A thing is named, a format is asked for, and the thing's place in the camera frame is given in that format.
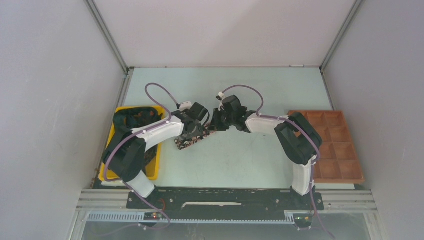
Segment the pink rose floral tie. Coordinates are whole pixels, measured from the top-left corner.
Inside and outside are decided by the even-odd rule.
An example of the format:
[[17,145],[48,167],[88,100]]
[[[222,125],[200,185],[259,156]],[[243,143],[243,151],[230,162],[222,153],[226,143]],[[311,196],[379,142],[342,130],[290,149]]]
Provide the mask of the pink rose floral tie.
[[179,150],[185,150],[194,144],[208,138],[209,136],[216,133],[214,130],[208,130],[209,123],[205,126],[201,126],[199,131],[195,132],[194,135],[188,137],[178,136],[174,139],[174,143]]

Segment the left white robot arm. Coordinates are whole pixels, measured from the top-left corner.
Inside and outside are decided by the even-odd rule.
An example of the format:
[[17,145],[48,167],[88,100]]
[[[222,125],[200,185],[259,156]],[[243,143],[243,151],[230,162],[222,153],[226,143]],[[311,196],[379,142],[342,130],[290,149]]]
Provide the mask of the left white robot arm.
[[139,127],[120,127],[115,130],[103,153],[104,169],[116,174],[115,180],[122,181],[139,195],[138,201],[145,208],[153,208],[158,202],[156,186],[146,173],[147,152],[162,142],[175,139],[182,150],[203,140],[210,134],[207,124],[210,113],[206,109],[177,110],[168,118]]

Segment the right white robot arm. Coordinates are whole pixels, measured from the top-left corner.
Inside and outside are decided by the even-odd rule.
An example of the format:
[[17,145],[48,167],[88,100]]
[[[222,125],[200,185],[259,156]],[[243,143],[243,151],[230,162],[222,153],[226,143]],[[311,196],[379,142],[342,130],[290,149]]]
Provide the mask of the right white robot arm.
[[275,135],[293,164],[291,204],[304,209],[311,202],[309,192],[314,187],[313,166],[321,158],[323,140],[300,112],[285,116],[270,116],[253,110],[215,108],[208,127],[210,131],[227,131],[235,127],[240,132]]

